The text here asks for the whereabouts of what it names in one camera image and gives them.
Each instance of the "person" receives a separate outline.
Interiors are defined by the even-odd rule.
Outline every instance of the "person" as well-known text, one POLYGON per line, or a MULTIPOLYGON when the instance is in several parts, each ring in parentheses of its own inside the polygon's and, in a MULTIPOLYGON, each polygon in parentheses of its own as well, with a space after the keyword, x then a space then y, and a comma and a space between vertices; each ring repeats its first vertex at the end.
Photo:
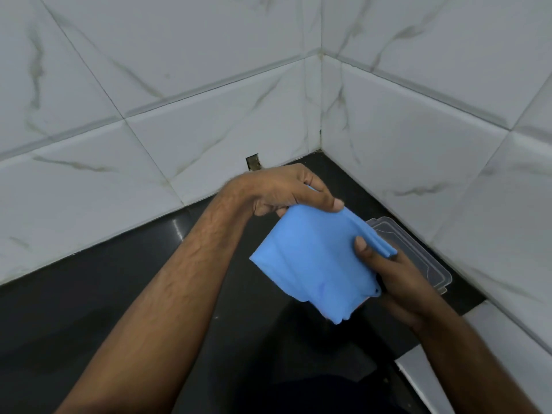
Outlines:
MULTIPOLYGON (((230 180, 124 313, 56 412, 170 412, 247 221, 273 211, 282 216, 295 204, 328 212, 344 206, 301 164, 230 180)), ((361 237, 351 247, 380 274, 387 290, 383 306, 416 334, 457 413, 538 412, 403 252, 385 259, 361 237)))

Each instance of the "forearm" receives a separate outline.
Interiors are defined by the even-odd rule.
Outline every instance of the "forearm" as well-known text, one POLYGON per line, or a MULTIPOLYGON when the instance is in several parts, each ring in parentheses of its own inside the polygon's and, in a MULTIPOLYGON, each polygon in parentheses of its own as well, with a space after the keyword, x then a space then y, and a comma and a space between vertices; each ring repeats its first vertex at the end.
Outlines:
POLYGON ((226 187, 215 197, 109 334, 59 412, 170 411, 251 215, 246 191, 226 187))
POLYGON ((478 334, 444 301, 415 332, 456 413, 538 413, 478 334))

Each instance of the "plastic lid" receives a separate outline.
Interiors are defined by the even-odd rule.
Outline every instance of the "plastic lid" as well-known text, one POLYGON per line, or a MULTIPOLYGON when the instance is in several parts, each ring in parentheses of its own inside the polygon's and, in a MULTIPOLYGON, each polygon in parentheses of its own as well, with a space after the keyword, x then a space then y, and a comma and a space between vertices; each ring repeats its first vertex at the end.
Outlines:
POLYGON ((376 230, 383 239, 394 242, 400 248, 418 270, 425 276, 430 284, 443 294, 446 285, 452 282, 452 275, 435 258, 430 255, 414 238, 402 229, 393 219, 386 216, 379 219, 371 219, 367 223, 376 230))

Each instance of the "fingernail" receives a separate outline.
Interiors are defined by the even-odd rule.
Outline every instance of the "fingernail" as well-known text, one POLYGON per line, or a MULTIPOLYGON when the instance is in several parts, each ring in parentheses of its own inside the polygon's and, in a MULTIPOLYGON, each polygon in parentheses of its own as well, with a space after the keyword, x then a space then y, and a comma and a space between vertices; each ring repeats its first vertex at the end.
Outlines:
POLYGON ((335 211, 340 211, 345 206, 345 203, 341 199, 334 199, 333 204, 334 204, 333 205, 333 207, 334 207, 333 210, 335 210, 335 211))
POLYGON ((364 238, 362 237, 356 237, 354 239, 354 243, 356 245, 356 249, 359 250, 359 251, 364 251, 366 250, 366 247, 367 247, 367 244, 366 244, 366 241, 364 240, 364 238))

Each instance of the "blue fabric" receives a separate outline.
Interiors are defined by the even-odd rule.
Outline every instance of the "blue fabric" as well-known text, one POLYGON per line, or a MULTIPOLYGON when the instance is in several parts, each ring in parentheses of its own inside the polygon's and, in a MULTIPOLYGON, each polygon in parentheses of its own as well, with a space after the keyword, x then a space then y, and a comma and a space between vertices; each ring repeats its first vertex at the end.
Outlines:
POLYGON ((328 213, 295 205, 250 259, 285 293, 312 302, 339 324, 367 298, 381 294, 375 273, 354 253, 356 236, 386 258, 397 253, 347 208, 328 213))

